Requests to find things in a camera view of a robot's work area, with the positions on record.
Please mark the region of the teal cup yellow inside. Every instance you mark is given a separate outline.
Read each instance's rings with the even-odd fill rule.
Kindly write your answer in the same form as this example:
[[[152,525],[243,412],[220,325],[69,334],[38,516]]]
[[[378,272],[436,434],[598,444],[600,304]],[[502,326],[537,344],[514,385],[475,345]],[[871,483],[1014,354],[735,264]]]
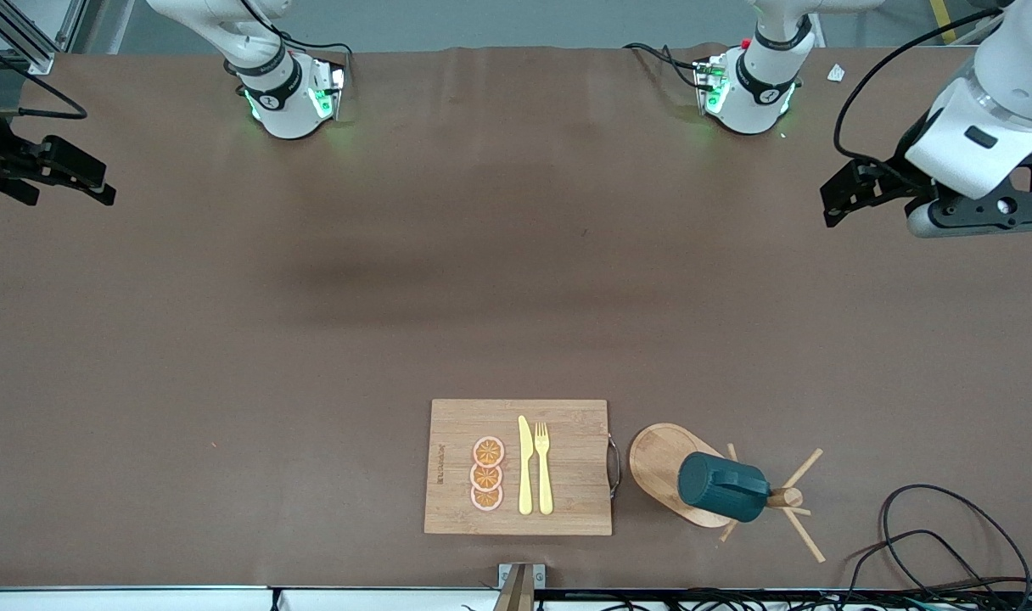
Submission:
[[[684,457],[676,491],[687,506],[738,522],[757,519],[771,499],[771,483],[757,467],[692,452]]]

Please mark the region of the wooden mug rack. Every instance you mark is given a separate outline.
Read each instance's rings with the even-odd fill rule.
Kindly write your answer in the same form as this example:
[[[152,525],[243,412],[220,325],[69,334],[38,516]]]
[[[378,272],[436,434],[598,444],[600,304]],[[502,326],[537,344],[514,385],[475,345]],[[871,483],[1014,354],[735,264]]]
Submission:
[[[645,494],[701,529],[721,530],[719,541],[725,542],[738,526],[752,523],[756,519],[749,523],[742,523],[736,519],[729,519],[702,509],[696,509],[681,501],[678,491],[676,491],[676,479],[678,479],[682,460],[691,455],[692,452],[705,452],[709,455],[741,462],[738,460],[734,445],[729,445],[728,453],[721,455],[689,429],[684,429],[684,427],[674,423],[656,423],[645,427],[632,441],[628,449],[630,474]],[[792,472],[785,482],[780,485],[771,484],[771,499],[767,500],[766,507],[761,514],[772,512],[786,518],[810,555],[817,562],[825,562],[823,550],[800,522],[800,518],[810,515],[810,510],[804,507],[805,499],[802,490],[799,489],[799,483],[820,457],[823,457],[823,449],[817,448]]]

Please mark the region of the brown table mat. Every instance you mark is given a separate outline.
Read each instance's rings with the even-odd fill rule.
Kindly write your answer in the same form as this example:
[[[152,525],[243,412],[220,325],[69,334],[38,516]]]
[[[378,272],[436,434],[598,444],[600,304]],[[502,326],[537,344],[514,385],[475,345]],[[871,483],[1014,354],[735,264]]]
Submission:
[[[1032,233],[829,229],[835,116],[877,49],[819,50],[737,137],[620,50],[358,54],[350,124],[268,137],[220,59],[59,58],[115,205],[0,197],[0,586],[835,587],[923,482],[1032,573]],[[827,81],[834,63],[843,82]],[[626,479],[610,536],[423,530],[437,398],[601,399],[802,486],[725,542]],[[218,447],[212,447],[212,441]]]

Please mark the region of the bamboo cutting board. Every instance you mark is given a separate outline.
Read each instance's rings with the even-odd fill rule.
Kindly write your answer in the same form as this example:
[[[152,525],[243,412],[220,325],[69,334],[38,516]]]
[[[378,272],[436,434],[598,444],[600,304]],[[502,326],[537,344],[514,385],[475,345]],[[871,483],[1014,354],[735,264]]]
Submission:
[[[554,511],[539,508],[536,452],[529,464],[533,514],[519,513],[519,415],[546,422],[548,467]],[[469,499],[472,447],[484,436],[503,440],[504,499],[482,512]],[[431,405],[428,471],[423,529],[431,535],[609,536],[612,484],[609,482],[608,403],[578,399],[436,399]]]

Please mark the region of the yellow plastic fork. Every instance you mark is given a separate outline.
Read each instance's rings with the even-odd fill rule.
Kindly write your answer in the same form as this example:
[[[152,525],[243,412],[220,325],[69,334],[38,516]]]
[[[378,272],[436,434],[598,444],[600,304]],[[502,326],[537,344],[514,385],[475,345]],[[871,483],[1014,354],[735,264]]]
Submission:
[[[539,508],[543,515],[550,515],[554,511],[553,488],[548,467],[548,452],[550,451],[550,437],[546,422],[536,422],[533,426],[533,447],[535,447],[538,457],[539,475]]]

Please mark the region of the yellow plastic knife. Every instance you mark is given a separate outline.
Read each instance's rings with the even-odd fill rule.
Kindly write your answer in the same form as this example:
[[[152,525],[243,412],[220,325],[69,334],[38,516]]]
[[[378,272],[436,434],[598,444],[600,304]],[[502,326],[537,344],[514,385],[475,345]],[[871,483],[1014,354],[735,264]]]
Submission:
[[[521,515],[533,514],[533,486],[530,476],[530,460],[535,453],[533,447],[533,433],[527,418],[519,415],[519,513]]]

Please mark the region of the aluminium frame profile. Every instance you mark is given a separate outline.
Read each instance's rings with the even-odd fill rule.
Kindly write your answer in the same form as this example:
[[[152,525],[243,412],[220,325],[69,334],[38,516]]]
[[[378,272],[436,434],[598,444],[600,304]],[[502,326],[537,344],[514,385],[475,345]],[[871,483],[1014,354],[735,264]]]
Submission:
[[[55,54],[73,46],[90,0],[0,0],[0,57],[49,74]]]
[[[986,37],[992,35],[1001,26],[1002,11],[1008,8],[1013,0],[965,0],[977,12],[995,11],[996,14],[981,17],[971,24],[959,26],[957,30],[946,32],[942,40],[947,46],[978,45]]]

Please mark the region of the white table edge rail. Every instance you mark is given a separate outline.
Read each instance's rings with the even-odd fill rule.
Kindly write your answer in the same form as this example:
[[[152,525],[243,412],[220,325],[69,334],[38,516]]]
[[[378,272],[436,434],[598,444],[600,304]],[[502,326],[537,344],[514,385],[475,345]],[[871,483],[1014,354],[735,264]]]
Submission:
[[[497,587],[0,588],[0,611],[493,611]],[[1032,611],[1032,585],[923,589],[546,588],[535,611]]]

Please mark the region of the metal bracket with wooden post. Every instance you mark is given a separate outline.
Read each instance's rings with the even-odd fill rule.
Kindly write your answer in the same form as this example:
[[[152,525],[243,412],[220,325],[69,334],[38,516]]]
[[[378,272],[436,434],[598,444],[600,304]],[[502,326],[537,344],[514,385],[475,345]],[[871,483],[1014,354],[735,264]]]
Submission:
[[[547,583],[544,562],[502,562],[497,575],[499,596],[493,611],[535,611],[536,592]]]

